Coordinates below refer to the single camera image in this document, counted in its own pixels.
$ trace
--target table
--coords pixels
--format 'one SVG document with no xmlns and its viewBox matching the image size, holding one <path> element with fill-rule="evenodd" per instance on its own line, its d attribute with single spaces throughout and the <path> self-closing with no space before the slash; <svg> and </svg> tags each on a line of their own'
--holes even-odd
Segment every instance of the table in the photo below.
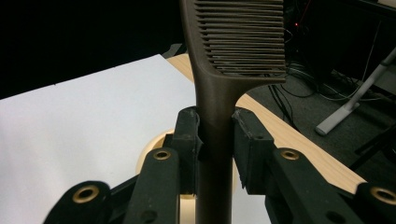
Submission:
<svg viewBox="0 0 396 224">
<path fill-rule="evenodd" d="M 190 81 L 193 81 L 188 54 L 168 59 Z M 253 111 L 269 133 L 274 137 L 277 147 L 289 147 L 299 150 L 313 163 L 324 178 L 338 188 L 354 193 L 363 178 L 352 172 L 322 148 L 292 129 L 289 124 L 278 118 L 268 109 L 253 100 L 247 94 L 241 97 L 237 106 Z"/>
</svg>

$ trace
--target cable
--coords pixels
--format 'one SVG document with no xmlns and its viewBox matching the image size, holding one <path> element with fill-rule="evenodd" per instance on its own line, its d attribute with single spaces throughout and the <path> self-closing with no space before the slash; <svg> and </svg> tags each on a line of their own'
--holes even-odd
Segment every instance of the cable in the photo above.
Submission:
<svg viewBox="0 0 396 224">
<path fill-rule="evenodd" d="M 295 129 L 297 132 L 299 132 L 300 130 L 297 128 L 297 126 L 294 124 L 294 121 L 293 121 L 292 107 L 291 107 L 291 104 L 290 104 L 288 98 L 286 98 L 286 96 L 282 93 L 282 91 L 280 91 L 277 88 L 277 86 L 275 86 L 275 85 L 268 85 L 268 89 L 269 89 L 273 99 L 275 100 L 276 105 L 282 111 L 282 114 L 284 116 L 283 119 L 285 119 L 285 117 L 286 117 L 286 119 L 289 121 L 290 126 L 293 129 Z M 278 94 L 279 92 L 280 92 L 280 94 L 282 94 L 283 98 L 286 100 L 286 103 L 288 104 L 289 109 L 290 109 L 290 114 L 289 114 L 289 111 L 286 108 L 285 104 L 283 103 L 281 97 L 279 96 L 279 94 Z"/>
</svg>

